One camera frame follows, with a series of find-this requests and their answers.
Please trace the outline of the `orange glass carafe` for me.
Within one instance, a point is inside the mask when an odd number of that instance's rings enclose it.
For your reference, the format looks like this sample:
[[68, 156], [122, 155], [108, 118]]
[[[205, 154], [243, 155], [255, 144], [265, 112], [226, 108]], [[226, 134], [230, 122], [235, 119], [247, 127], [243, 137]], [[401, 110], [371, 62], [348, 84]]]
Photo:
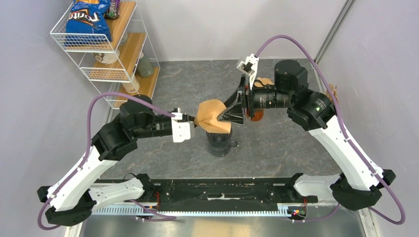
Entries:
[[255, 109], [254, 115], [251, 117], [249, 116], [251, 121], [260, 121], [263, 119], [264, 116], [264, 109]]

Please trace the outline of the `smoky glass dripper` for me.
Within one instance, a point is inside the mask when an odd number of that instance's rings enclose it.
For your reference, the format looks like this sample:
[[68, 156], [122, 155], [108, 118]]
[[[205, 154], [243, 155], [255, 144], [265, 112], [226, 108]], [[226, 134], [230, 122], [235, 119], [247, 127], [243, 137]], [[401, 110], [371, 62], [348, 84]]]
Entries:
[[233, 130], [229, 133], [210, 133], [207, 132], [207, 140], [212, 146], [220, 146], [228, 144], [231, 141], [231, 137], [233, 135]]

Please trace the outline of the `clear glass pitcher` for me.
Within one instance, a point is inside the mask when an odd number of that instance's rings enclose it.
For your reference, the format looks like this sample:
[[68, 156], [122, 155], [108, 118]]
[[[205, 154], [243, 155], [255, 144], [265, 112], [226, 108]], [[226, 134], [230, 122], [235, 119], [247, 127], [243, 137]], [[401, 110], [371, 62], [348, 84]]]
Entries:
[[237, 146], [238, 142], [234, 139], [222, 142], [209, 140], [208, 152], [214, 157], [224, 157], [229, 154], [232, 148]]

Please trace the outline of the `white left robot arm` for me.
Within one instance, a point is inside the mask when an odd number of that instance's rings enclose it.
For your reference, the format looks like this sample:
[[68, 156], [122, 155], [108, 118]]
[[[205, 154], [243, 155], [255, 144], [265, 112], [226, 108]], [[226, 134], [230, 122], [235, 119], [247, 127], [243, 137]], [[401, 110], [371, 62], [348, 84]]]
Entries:
[[43, 230], [70, 227], [86, 220], [95, 211], [122, 201], [149, 200], [155, 185], [147, 174], [107, 186], [92, 184], [110, 167], [136, 150], [142, 138], [171, 136], [175, 143], [192, 138], [195, 118], [180, 109], [164, 111], [146, 95], [128, 95], [120, 114], [92, 135], [80, 160], [52, 186], [42, 186], [37, 194], [43, 206], [38, 226]]

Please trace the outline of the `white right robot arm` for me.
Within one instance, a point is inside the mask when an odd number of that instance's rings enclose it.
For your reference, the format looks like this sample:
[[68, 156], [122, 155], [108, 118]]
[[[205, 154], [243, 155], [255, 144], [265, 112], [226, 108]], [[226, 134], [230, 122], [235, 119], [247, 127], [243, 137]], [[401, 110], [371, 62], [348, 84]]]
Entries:
[[287, 184], [289, 190], [301, 197], [332, 199], [349, 210], [377, 204], [381, 189], [394, 181], [395, 173], [353, 148], [356, 142], [339, 124], [335, 105], [325, 94], [309, 89], [305, 67], [296, 60], [276, 63], [273, 84], [256, 78], [257, 62], [239, 62], [237, 68], [241, 81], [226, 100], [219, 121], [243, 124], [257, 110], [285, 108], [288, 117], [319, 141], [341, 169], [331, 176], [298, 173]]

